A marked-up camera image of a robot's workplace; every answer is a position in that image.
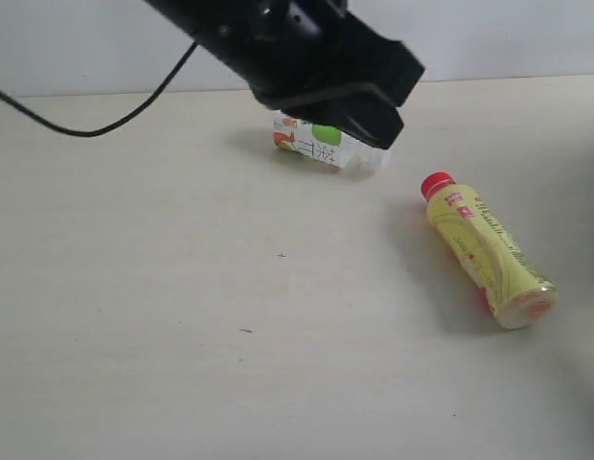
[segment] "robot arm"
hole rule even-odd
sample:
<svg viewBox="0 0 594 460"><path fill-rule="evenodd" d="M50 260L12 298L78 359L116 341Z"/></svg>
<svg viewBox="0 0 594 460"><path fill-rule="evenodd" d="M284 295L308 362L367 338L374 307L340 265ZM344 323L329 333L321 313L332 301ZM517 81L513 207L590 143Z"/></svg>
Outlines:
<svg viewBox="0 0 594 460"><path fill-rule="evenodd" d="M249 84L270 109L389 149L424 72L348 0L146 0Z"/></svg>

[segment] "red bottle cap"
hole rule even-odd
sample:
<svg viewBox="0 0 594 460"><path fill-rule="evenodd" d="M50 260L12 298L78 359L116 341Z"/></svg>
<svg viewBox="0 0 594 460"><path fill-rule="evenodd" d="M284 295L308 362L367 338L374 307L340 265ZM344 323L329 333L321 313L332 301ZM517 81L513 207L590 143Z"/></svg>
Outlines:
<svg viewBox="0 0 594 460"><path fill-rule="evenodd" d="M424 199L429 201L432 196L441 191L444 187L454 184L456 184L456 182L449 173L436 172L424 180L421 192L423 192Z"/></svg>

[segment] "bottle bottom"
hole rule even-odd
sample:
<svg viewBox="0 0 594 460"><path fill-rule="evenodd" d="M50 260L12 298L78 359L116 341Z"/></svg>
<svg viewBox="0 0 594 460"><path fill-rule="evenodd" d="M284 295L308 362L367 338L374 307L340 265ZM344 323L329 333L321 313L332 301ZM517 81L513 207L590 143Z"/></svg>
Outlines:
<svg viewBox="0 0 594 460"><path fill-rule="evenodd" d="M557 300L557 290L553 287L530 290L500 309L496 316L497 322L506 329L527 328L545 316L557 304Z"/></svg>

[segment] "plastic bottle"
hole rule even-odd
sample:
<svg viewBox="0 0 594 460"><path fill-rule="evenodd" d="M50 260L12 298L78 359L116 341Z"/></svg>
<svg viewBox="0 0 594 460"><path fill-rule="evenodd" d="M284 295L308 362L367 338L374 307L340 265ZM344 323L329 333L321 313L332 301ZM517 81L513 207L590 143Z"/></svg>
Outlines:
<svg viewBox="0 0 594 460"><path fill-rule="evenodd" d="M555 286L527 261L471 187L436 172L424 181L423 195L429 202L429 221L486 295L502 327L530 326L557 304Z"/></svg>
<svg viewBox="0 0 594 460"><path fill-rule="evenodd" d="M299 152L339 169L357 158L377 171L385 168L391 159L390 151L366 146L335 127L313 125L283 114L274 119L274 142L281 149Z"/></svg>

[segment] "black cable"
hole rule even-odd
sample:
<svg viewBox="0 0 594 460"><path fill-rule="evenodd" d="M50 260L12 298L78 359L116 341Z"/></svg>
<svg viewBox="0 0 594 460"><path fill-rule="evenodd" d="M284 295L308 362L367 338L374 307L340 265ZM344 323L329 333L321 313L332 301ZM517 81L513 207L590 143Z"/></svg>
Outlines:
<svg viewBox="0 0 594 460"><path fill-rule="evenodd" d="M67 136L73 136L73 137L86 137L86 138L103 136L104 134L107 134L108 132L118 129L119 127L123 127L128 122L130 122L135 117L137 117L139 114L141 114L144 110L146 110L148 107L150 107L152 104L154 104L154 102L159 98L159 96L161 96L161 94L163 94L163 92L167 89L167 87L173 81L175 76L180 72L180 70L182 70L182 67L184 67L184 64L186 64L186 62L189 60L191 55L194 53L194 50L196 50L197 45L198 45L198 43L196 43L196 42L194 42L191 45L191 47L188 49L188 51L185 53L185 55L178 61L178 63L173 68L173 70L171 70L170 74L167 75L167 77L163 80L163 82L156 89L156 91L154 91L150 95L150 97L147 98L140 106L135 108L135 110L133 110L131 113L129 113L124 118L120 119L119 121L112 123L109 126L102 127L100 129L95 129L94 131L79 131L76 129L69 129L67 127L55 125L54 123L49 122L45 118L37 115L35 112L33 112L32 110L27 108L25 105L23 105L22 103L18 102L15 99L13 99L12 97L8 96L6 93L4 93L1 90L0 90L0 101L3 101L4 103L11 106L12 108L18 110L20 113L22 113L23 115L26 115L27 117L31 118L35 122L38 122L40 125L43 125L43 126L47 127L48 129L51 129L52 131L56 131L60 134L65 134Z"/></svg>

